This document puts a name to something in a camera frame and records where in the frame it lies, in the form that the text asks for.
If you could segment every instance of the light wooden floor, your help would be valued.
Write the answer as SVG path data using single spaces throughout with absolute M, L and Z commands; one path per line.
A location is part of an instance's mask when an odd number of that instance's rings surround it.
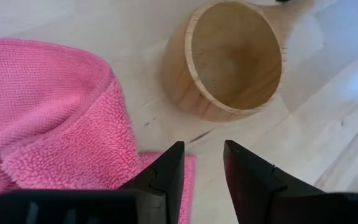
M 224 179 L 225 139 L 323 190 L 358 191 L 358 0 L 310 0 L 325 4 L 297 22 L 279 97 L 226 124 L 178 111 L 158 73 L 174 26 L 206 1 L 0 0 L 0 36 L 74 46 L 106 59 L 124 87 L 140 150 L 186 141 L 186 150 L 198 155 L 193 223 L 236 223 Z

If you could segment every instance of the bowl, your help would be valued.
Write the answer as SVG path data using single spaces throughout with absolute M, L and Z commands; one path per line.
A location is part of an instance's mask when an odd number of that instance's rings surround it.
M 209 3 L 174 31 L 162 75 L 170 98 L 210 121 L 255 113 L 282 80 L 280 38 L 263 10 L 241 1 Z

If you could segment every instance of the pink microfiber towel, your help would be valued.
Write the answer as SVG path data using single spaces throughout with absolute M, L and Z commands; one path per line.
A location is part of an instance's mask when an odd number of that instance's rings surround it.
M 0 193 L 116 189 L 158 154 L 137 153 L 121 86 L 82 50 L 0 39 Z M 180 223 L 189 223 L 195 158 L 185 159 Z

